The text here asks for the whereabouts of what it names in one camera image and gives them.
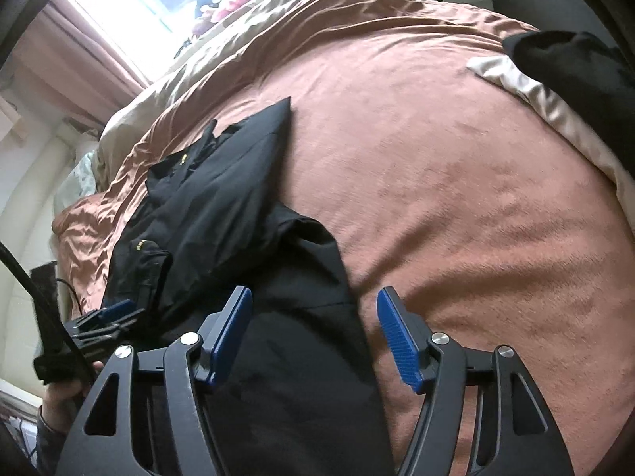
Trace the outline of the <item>person's left hand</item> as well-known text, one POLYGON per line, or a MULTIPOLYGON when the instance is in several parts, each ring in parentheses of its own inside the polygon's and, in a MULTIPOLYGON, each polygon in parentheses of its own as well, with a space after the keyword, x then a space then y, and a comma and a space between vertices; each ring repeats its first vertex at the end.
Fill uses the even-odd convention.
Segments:
POLYGON ((92 385, 80 379, 52 382, 45 387, 42 420, 53 431, 67 435, 92 385))

